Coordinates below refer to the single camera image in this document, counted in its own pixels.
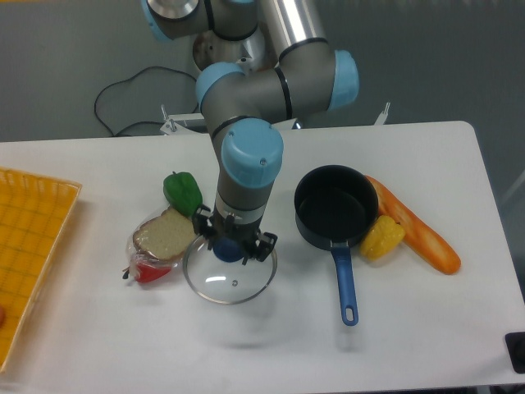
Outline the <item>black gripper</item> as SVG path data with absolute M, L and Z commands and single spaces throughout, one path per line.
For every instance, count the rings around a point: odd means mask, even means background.
M 213 217 L 208 206 L 198 206 L 192 215 L 196 235 L 202 236 L 213 248 L 219 245 L 223 238 L 234 241 L 243 251 L 243 265 L 250 259 L 263 262 L 275 248 L 277 235 L 259 231 L 261 221 L 259 218 L 248 224 L 233 223 L 226 227 L 225 218 Z

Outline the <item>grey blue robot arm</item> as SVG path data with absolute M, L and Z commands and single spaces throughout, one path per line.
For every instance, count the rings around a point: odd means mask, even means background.
M 195 231 L 222 261 L 263 261 L 276 237 L 259 226 L 284 150 L 274 124 L 352 103 L 356 63 L 330 48 L 312 1 L 145 1 L 142 8 L 162 39 L 211 33 L 244 42 L 259 21 L 267 24 L 274 66 L 251 71 L 240 61 L 213 61 L 195 87 L 219 164 L 214 207 L 194 215 Z

